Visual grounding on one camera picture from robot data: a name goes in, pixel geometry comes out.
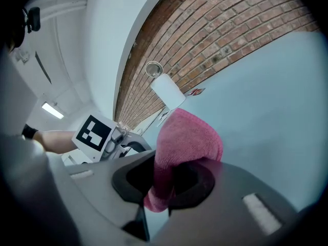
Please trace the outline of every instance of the black sleeve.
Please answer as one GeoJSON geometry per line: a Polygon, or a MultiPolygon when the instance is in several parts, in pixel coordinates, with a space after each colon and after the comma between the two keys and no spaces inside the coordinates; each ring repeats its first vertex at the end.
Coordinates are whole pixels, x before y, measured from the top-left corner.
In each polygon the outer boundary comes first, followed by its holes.
{"type": "Polygon", "coordinates": [[[25,124],[22,135],[24,135],[25,138],[32,139],[36,132],[37,129],[33,129],[29,125],[25,124]]]}

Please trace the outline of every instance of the person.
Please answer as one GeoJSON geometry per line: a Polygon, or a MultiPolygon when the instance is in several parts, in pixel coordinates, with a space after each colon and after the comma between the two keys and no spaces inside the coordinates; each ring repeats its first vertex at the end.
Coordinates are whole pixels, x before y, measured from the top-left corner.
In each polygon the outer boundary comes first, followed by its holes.
{"type": "Polygon", "coordinates": [[[28,139],[38,141],[45,151],[63,154],[77,149],[72,141],[74,131],[39,131],[25,124],[22,135],[28,139]]]}

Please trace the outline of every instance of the person's arm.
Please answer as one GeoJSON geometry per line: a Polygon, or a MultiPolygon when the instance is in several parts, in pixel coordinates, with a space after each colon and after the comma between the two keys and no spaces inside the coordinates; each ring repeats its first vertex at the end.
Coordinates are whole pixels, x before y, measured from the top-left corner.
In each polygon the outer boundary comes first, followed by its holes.
{"type": "Polygon", "coordinates": [[[77,149],[72,137],[74,131],[37,131],[33,139],[41,143],[46,151],[63,154],[77,149]]]}

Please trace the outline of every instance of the pink cloth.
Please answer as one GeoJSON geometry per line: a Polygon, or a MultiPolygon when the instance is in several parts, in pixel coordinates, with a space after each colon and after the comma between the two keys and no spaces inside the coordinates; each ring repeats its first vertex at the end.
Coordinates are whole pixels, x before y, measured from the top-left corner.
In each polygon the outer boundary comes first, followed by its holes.
{"type": "Polygon", "coordinates": [[[153,212],[165,210],[174,196],[172,169],[200,158],[219,161],[222,153],[222,140],[210,125],[183,109],[176,109],[158,135],[154,183],[143,204],[153,212]]]}

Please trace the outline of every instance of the ceiling light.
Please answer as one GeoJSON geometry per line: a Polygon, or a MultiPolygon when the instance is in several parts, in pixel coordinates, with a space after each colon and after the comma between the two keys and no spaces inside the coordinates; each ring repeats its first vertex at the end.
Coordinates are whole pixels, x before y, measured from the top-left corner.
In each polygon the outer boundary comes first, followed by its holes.
{"type": "Polygon", "coordinates": [[[42,108],[46,111],[48,111],[50,114],[54,115],[55,117],[58,117],[59,119],[62,119],[64,115],[60,114],[57,110],[55,110],[52,106],[50,106],[47,102],[45,102],[42,105],[42,108]]]}

